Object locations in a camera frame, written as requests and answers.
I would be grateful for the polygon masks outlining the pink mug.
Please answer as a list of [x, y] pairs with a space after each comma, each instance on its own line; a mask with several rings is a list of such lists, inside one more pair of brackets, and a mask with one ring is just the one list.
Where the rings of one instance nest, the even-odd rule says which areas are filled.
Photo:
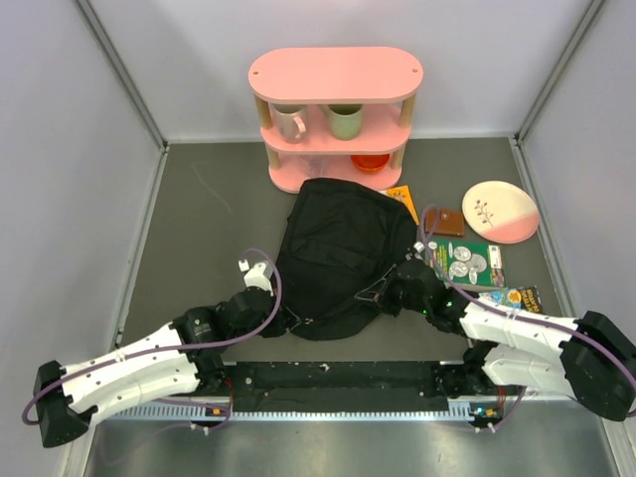
[[307, 133], [306, 106], [302, 104], [275, 104], [273, 114], [282, 138], [288, 143], [300, 143]]

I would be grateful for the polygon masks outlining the pink and cream plate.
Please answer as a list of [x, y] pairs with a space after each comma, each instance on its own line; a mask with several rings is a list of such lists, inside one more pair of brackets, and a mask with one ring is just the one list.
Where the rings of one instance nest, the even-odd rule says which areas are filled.
[[467, 225], [491, 242], [514, 244], [531, 238], [540, 224], [540, 212], [523, 189], [503, 181], [472, 186], [463, 196]]

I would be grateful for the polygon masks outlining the green mug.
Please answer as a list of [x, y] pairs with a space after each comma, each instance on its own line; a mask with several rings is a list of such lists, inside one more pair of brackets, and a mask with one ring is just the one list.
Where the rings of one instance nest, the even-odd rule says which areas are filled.
[[331, 134], [339, 140], [356, 138], [363, 125], [363, 106], [361, 104], [320, 104], [321, 112], [326, 116]]

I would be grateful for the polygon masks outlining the orange plastic bowl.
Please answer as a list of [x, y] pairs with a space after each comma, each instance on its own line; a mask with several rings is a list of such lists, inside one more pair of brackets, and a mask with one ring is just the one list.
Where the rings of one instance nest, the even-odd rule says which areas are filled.
[[391, 160], [390, 154], [352, 155], [354, 167], [367, 174], [375, 174], [384, 169]]

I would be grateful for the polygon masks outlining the green coin book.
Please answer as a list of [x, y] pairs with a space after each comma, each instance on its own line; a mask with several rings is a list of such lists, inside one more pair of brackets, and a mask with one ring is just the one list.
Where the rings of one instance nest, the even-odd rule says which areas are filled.
[[490, 291], [506, 287], [499, 245], [437, 238], [427, 244], [427, 251], [450, 281], [463, 289]]

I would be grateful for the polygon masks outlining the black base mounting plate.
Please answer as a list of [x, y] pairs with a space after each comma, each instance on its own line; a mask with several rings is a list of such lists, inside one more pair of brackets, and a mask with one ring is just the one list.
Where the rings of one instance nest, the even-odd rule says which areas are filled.
[[451, 398], [498, 394], [483, 373], [432, 361], [242, 362], [227, 376], [245, 412], [447, 410]]

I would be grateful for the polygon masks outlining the orange paperback book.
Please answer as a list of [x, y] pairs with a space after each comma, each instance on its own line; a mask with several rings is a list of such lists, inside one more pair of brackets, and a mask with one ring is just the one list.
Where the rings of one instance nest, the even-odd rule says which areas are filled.
[[391, 197], [401, 202], [409, 211], [413, 221], [418, 226], [420, 224], [419, 214], [414, 205], [409, 186], [395, 186], [392, 188], [381, 190], [381, 194]]

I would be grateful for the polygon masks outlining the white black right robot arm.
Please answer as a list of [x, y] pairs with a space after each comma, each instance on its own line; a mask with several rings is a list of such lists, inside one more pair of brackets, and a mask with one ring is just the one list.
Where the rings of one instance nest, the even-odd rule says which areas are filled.
[[496, 304], [442, 280], [408, 259], [356, 295], [387, 314], [420, 312], [440, 331], [489, 350], [464, 368], [466, 386], [484, 394], [516, 386], [574, 399], [613, 421], [635, 414], [635, 345], [604, 314], [554, 317]]

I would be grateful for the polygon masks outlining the black yellow treehouse book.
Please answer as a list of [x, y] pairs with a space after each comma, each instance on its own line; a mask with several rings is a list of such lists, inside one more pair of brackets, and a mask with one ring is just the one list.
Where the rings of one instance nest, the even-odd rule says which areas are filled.
[[538, 314], [545, 312], [539, 290], [536, 286], [501, 288], [481, 292], [479, 296], [493, 303], [512, 308], [523, 309]]

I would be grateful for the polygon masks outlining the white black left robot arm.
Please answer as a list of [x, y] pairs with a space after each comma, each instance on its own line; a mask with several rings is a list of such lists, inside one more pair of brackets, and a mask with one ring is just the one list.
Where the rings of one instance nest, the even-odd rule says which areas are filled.
[[107, 418], [173, 395], [210, 396], [228, 384], [223, 352], [299, 323], [278, 296], [250, 287], [217, 305], [187, 310], [147, 337], [102, 357], [42, 365], [34, 386], [36, 426], [46, 448], [76, 440]]

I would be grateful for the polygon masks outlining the brown leather wallet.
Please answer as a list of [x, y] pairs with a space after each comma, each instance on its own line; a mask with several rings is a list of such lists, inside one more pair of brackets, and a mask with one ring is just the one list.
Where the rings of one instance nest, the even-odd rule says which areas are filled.
[[465, 235], [464, 216], [455, 210], [430, 210], [425, 216], [424, 231], [427, 234], [462, 238]]

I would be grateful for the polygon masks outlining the black student backpack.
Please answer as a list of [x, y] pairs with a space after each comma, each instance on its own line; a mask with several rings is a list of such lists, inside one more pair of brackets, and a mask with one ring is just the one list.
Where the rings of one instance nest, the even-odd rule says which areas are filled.
[[396, 199], [328, 178], [303, 183], [275, 265], [282, 298], [265, 337], [350, 338], [380, 314], [367, 288], [403, 261], [416, 224]]

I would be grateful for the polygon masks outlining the clear drinking glass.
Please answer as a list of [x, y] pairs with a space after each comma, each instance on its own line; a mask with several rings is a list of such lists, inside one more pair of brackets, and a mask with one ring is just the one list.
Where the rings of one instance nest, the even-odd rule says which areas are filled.
[[308, 155], [303, 160], [308, 179], [322, 178], [326, 175], [328, 159], [325, 156]]

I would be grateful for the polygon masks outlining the pink wooden shelf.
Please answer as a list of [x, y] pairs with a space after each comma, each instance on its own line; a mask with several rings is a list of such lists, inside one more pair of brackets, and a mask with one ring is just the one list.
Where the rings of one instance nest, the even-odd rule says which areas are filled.
[[[396, 185], [411, 134], [416, 94], [424, 78], [420, 61], [393, 47], [283, 48], [257, 58], [248, 70], [272, 183], [296, 193], [308, 180], [303, 158], [328, 159], [327, 178], [357, 182], [374, 190]], [[307, 133], [288, 143], [275, 123], [275, 104], [306, 106]], [[336, 139], [319, 105], [361, 104], [363, 125], [352, 140]], [[375, 174], [357, 170], [352, 155], [390, 154]]]

